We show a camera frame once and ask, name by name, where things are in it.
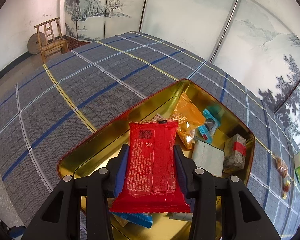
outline yellow wrapper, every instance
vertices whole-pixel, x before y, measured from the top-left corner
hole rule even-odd
[[[199,109],[191,102],[186,93],[182,93],[176,108],[173,110],[171,119],[178,120],[178,135],[188,150],[192,149],[192,139],[197,127],[206,120]]]

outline wall baseboard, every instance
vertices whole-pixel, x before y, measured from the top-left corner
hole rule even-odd
[[[17,57],[14,61],[6,65],[1,71],[0,71],[0,79],[7,74],[10,70],[12,70],[16,65],[20,64],[25,59],[29,58],[32,54],[27,51],[26,53],[22,54],[21,56]]]

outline wooden chair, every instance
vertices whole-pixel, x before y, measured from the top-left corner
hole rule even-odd
[[[56,22],[58,32],[59,32],[59,38],[55,38],[53,34],[53,29],[52,29],[52,22]],[[45,43],[40,38],[40,27],[43,25],[44,28],[44,35],[45,35]],[[43,63],[46,63],[47,60],[46,58],[61,51],[62,54],[66,53],[69,51],[68,49],[68,43],[65,39],[62,38],[62,33],[60,29],[60,24],[59,24],[59,17],[54,18],[52,20],[46,21],[44,23],[40,23],[34,27],[37,29],[37,34],[38,34],[38,41],[39,41],[39,47],[40,47],[40,52],[41,52],[41,57]]]

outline red snack package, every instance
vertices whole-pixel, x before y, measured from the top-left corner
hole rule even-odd
[[[122,192],[111,212],[190,212],[177,180],[173,146],[178,121],[130,123],[130,149]]]

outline chair backrest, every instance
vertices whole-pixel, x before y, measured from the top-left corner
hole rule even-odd
[[[48,44],[48,37],[49,36],[52,36],[52,41],[55,41],[56,38],[53,34],[53,29],[52,29],[52,22],[56,22],[57,24],[57,28],[58,28],[58,32],[59,32],[59,37],[62,39],[62,34],[61,34],[61,29],[60,29],[60,24],[59,24],[59,17],[58,18],[54,18],[54,19],[51,19],[51,20],[48,20],[44,23],[40,23],[38,25],[36,25],[34,28],[37,29],[37,34],[38,34],[38,40],[39,40],[39,46],[40,48],[42,48],[42,41],[40,39],[40,27],[43,25],[43,29],[44,29],[44,35],[45,35],[45,44]]]

